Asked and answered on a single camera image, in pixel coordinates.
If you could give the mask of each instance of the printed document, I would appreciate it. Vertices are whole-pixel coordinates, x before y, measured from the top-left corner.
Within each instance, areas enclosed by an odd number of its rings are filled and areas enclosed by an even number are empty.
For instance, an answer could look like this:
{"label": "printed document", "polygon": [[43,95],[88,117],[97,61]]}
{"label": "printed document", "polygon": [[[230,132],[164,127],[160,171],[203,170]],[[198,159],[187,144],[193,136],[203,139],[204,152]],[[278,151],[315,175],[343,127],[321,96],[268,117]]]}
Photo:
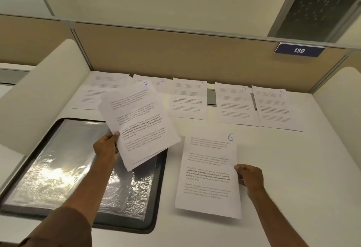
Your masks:
{"label": "printed document", "polygon": [[259,126],[250,91],[248,86],[216,82],[218,122]]}
{"label": "printed document", "polygon": [[187,136],[175,207],[241,219],[237,146],[227,135]]}
{"label": "printed document", "polygon": [[111,132],[120,132],[117,146],[128,171],[181,141],[151,83],[110,91],[101,100],[98,108]]}
{"label": "printed document", "polygon": [[191,119],[207,119],[207,82],[173,78],[169,115]]}
{"label": "printed document", "polygon": [[129,74],[90,72],[84,83],[75,92],[71,107],[76,109],[98,110],[100,95],[124,87]]}
{"label": "printed document", "polygon": [[259,123],[264,127],[302,131],[287,101],[285,89],[252,86]]}
{"label": "printed document", "polygon": [[133,80],[134,83],[137,83],[139,81],[150,81],[152,82],[152,84],[154,85],[154,87],[156,88],[157,92],[159,93],[165,93],[165,83],[166,80],[165,78],[157,78],[157,77],[146,77],[146,76],[139,76],[134,74],[133,75]]}

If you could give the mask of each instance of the shiny plastic sheet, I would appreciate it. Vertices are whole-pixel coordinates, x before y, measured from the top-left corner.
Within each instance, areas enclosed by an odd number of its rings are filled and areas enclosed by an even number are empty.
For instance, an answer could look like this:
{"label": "shiny plastic sheet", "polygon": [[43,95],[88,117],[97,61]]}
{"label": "shiny plastic sheet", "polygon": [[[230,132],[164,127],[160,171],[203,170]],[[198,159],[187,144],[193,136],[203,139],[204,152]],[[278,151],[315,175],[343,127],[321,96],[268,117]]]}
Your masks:
{"label": "shiny plastic sheet", "polygon": [[[66,119],[5,201],[7,205],[55,209],[87,174],[93,143],[109,132],[102,122]],[[127,172],[118,157],[99,212],[144,220],[156,157]]]}

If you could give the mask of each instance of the brown sleeve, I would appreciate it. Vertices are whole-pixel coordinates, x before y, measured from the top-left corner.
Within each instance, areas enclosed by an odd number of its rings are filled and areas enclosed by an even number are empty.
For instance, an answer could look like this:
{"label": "brown sleeve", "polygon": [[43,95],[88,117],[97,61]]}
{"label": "brown sleeve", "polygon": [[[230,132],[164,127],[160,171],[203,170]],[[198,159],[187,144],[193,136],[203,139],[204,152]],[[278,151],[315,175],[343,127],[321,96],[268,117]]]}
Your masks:
{"label": "brown sleeve", "polygon": [[91,226],[77,210],[60,207],[44,219],[19,246],[91,247]]}

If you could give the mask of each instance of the person's left arm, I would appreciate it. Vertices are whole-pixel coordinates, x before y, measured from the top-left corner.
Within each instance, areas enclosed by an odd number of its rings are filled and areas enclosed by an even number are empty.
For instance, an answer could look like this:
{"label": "person's left arm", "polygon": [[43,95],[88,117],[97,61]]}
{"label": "person's left arm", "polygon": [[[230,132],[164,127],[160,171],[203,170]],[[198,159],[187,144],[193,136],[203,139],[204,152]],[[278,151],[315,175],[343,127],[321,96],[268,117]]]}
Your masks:
{"label": "person's left arm", "polygon": [[118,149],[119,132],[94,145],[96,161],[71,196],[52,212],[19,246],[91,246],[91,226],[99,210]]}

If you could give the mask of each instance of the blue sign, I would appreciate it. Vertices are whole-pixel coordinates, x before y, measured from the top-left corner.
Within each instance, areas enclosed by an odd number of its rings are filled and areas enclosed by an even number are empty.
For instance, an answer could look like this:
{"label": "blue sign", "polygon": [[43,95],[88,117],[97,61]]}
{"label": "blue sign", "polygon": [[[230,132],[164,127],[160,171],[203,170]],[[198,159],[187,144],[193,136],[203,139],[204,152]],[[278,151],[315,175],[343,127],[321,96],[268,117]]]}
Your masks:
{"label": "blue sign", "polygon": [[299,45],[293,43],[280,43],[275,53],[305,57],[318,57],[325,48],[322,46]]}

